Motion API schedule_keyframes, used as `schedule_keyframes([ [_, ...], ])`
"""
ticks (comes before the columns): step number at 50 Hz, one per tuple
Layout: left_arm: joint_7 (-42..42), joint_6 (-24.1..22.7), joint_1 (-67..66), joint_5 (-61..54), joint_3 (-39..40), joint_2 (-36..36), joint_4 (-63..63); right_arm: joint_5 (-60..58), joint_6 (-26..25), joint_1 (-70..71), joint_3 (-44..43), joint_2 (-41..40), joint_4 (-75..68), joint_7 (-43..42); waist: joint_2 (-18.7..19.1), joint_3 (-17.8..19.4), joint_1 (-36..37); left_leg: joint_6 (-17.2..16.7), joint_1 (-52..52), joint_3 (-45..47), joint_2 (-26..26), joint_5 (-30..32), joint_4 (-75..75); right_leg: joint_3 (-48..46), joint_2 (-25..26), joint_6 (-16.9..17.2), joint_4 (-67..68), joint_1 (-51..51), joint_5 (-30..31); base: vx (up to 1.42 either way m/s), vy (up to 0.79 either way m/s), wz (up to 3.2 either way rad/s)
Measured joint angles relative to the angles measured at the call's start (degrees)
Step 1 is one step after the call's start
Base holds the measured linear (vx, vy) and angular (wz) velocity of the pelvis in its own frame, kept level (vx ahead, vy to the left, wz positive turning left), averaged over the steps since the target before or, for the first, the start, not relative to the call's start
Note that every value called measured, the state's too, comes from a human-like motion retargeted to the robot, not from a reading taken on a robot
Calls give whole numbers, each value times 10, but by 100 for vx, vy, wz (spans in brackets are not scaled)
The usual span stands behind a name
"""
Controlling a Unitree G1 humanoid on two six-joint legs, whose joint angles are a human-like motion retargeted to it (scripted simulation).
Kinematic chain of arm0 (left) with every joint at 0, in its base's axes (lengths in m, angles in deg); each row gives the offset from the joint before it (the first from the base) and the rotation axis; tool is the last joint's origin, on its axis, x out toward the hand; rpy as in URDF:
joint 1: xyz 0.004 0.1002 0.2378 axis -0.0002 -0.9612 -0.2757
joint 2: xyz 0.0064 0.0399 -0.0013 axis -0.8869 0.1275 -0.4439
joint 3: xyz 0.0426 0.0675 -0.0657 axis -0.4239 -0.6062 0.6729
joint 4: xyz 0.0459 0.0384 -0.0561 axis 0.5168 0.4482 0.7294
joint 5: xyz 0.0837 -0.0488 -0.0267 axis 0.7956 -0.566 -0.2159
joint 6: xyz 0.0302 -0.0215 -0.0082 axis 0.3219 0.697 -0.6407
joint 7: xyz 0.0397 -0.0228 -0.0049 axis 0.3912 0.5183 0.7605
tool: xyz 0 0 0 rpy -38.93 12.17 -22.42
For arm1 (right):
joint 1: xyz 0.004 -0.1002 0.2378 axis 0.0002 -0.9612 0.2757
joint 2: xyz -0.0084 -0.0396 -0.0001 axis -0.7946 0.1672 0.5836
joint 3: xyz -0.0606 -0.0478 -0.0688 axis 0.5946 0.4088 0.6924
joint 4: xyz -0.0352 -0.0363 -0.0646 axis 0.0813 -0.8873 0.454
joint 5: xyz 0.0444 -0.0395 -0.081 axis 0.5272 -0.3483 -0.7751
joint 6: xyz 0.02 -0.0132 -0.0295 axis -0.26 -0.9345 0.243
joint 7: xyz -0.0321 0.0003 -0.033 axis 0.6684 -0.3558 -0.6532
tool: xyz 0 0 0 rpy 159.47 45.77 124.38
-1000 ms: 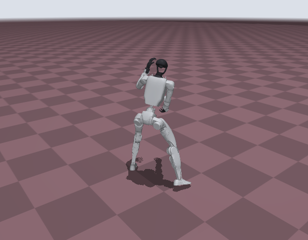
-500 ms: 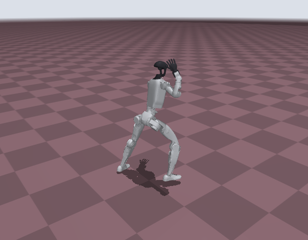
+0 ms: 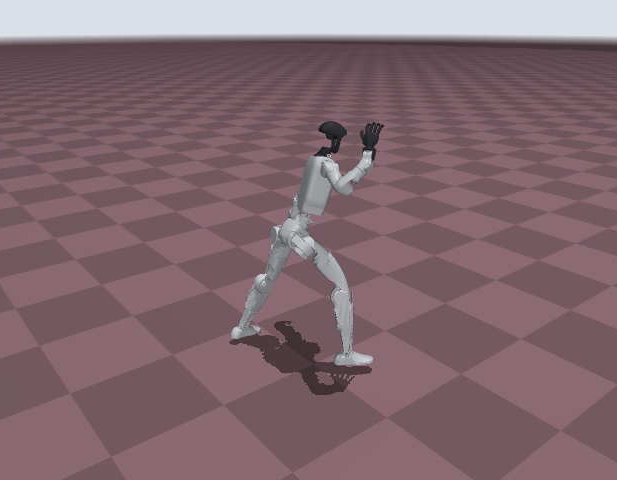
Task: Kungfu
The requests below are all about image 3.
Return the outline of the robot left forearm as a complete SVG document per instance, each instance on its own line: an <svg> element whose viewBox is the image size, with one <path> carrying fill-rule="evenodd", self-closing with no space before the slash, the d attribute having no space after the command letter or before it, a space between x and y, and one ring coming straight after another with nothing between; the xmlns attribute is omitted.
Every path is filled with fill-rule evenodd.
<svg viewBox="0 0 617 480"><path fill-rule="evenodd" d="M297 192L298 193L298 192ZM300 215L301 211L299 209L297 209L297 203L298 203L298 195L295 195L294 200L293 200L293 205L289 211L289 218L290 219L294 219L298 214ZM297 216L298 217L298 216Z"/></svg>

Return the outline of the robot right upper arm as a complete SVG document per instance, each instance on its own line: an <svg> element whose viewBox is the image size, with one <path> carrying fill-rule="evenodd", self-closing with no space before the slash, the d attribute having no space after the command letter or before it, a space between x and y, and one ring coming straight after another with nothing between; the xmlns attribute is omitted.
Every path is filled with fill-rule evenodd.
<svg viewBox="0 0 617 480"><path fill-rule="evenodd" d="M339 165L334 162L322 161L321 176L329 180L333 189L338 194L347 196L353 191L353 185L350 183L350 181L340 188L337 188L335 186L337 180L339 180L342 177L342 175L339 171Z"/></svg>

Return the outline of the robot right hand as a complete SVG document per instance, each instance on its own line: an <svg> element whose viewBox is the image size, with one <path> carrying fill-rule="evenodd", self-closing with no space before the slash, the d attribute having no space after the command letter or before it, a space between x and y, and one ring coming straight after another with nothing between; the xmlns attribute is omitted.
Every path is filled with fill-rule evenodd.
<svg viewBox="0 0 617 480"><path fill-rule="evenodd" d="M372 161L374 161L375 153L376 153L376 149L374 148L374 146L378 142L381 128L384 127L383 124L380 125L379 127L378 127L378 125L380 125L380 124L379 123L375 123L375 122L372 122L371 124L368 123L368 124L366 124L365 134L363 134L363 132L364 132L363 130L361 130L361 132L360 132L361 139L363 140L362 143L365 146L363 148L362 154L363 154L363 152L365 150L372 150ZM369 126L370 126L370 128L369 128ZM374 129L373 129L373 126L374 126ZM377 130L377 127L378 127L378 130ZM369 129L369 132L368 132L368 129ZM373 129L373 132L372 132L372 129ZM376 130L377 130L377 133L376 133Z"/></svg>

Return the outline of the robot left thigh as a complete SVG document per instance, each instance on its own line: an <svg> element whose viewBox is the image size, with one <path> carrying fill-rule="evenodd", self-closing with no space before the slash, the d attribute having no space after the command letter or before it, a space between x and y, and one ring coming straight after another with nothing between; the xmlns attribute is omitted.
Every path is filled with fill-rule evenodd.
<svg viewBox="0 0 617 480"><path fill-rule="evenodd" d="M255 282L255 288L262 293L267 293L272 289L273 283L282 271L292 250L278 237L281 227L282 225L277 225L271 228L270 235L274 243L270 248L266 271Z"/></svg>

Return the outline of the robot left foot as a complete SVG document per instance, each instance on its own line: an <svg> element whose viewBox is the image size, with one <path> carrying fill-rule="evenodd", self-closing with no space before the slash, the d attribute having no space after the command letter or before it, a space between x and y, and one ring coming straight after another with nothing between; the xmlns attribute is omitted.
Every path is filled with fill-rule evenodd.
<svg viewBox="0 0 617 480"><path fill-rule="evenodd" d="M230 337L233 339L239 339L245 336L251 336L254 334L257 334L261 331L260 327L258 326L248 326L247 329L241 330L241 327L234 327L231 331L231 335Z"/></svg>

